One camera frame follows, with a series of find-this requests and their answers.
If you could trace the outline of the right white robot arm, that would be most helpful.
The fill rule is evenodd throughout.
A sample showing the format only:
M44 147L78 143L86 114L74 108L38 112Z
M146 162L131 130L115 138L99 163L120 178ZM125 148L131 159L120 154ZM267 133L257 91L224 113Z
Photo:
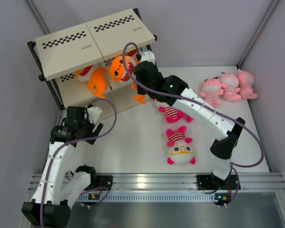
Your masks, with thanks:
M212 183L222 189L229 184L231 157L238 143L245 121L234 121L221 116L213 107L200 98L189 85L178 76L163 77L157 66L149 61L139 63L133 69L138 92L164 102L195 119L215 137L210 147L214 155Z

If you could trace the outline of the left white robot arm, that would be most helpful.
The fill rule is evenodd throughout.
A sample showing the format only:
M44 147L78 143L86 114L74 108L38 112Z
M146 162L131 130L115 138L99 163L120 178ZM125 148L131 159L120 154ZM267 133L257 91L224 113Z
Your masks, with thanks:
M21 209L32 225L66 227L71 208L79 195L97 186L96 170L87 165L76 168L66 186L63 180L77 140L89 138L88 143L94 144L94 137L100 134L103 124L97 121L101 113L102 109L93 105L88 108L70 106L62 123L52 129L44 172L31 200L24 202Z

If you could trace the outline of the orange shark plush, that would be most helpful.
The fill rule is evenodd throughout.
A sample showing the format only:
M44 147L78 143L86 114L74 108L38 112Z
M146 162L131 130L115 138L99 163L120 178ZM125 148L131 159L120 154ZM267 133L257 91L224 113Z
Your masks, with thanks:
M75 71L74 75L79 82L87 83L88 89L94 96L105 98L104 92L108 87L105 73L107 73L106 68L94 64Z
M140 61L136 60L136 58L133 58L132 56L126 55L125 56L125 63L127 66L127 69L132 74L134 67L140 63ZM126 82L132 83L132 88L135 91L138 91L138 85L131 79L129 74L126 71L126 67L124 66L123 57L122 55L117 56L114 58L109 66L109 73L111 78L119 83L124 84Z
M137 53L137 50L126 52L126 55L130 56L136 63L140 63L142 58L141 54Z

